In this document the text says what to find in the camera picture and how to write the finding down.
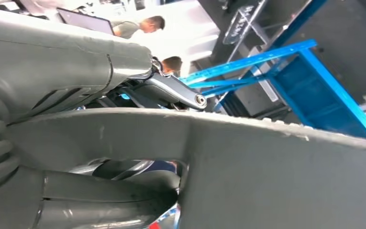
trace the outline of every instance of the screw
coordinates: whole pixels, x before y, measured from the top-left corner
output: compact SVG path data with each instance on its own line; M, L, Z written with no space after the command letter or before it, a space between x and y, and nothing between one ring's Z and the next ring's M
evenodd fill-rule
M207 102L207 100L204 98L204 96L202 94L198 94L195 97L195 101L197 104L199 104L200 106L205 105L205 103Z

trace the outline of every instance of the man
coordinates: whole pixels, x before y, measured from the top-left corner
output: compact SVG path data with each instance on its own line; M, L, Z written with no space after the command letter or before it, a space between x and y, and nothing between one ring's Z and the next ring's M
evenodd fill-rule
M182 68L182 59L178 56L172 56L162 61L163 73L171 74L178 73Z
M114 34L118 37L130 39L137 31L142 30L144 33L155 32L158 29L165 28L165 19L161 16L153 16L139 23L133 21L112 21Z

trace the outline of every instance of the black sign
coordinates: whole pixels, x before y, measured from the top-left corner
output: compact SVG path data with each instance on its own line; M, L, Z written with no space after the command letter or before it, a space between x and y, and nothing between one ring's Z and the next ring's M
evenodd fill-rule
M254 6L242 6L238 9L232 19L231 25L225 34L223 44L234 44L239 41L242 35L244 35L246 27L249 25L249 20L252 16Z

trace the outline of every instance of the laptop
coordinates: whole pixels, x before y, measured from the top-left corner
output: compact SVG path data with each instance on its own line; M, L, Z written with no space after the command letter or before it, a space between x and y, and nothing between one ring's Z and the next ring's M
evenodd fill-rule
M88 30L114 35L112 24L107 19L97 18L63 8L57 8L57 11L62 20L68 25L74 25Z

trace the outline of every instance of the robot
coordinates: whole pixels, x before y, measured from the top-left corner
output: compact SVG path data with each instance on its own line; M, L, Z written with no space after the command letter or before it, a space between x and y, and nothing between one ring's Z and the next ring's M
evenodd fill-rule
M0 11L0 229L142 229L176 202L182 229L366 228L365 139L171 104L206 100L147 48ZM178 175L137 172L156 159ZM109 160L140 162L92 176Z

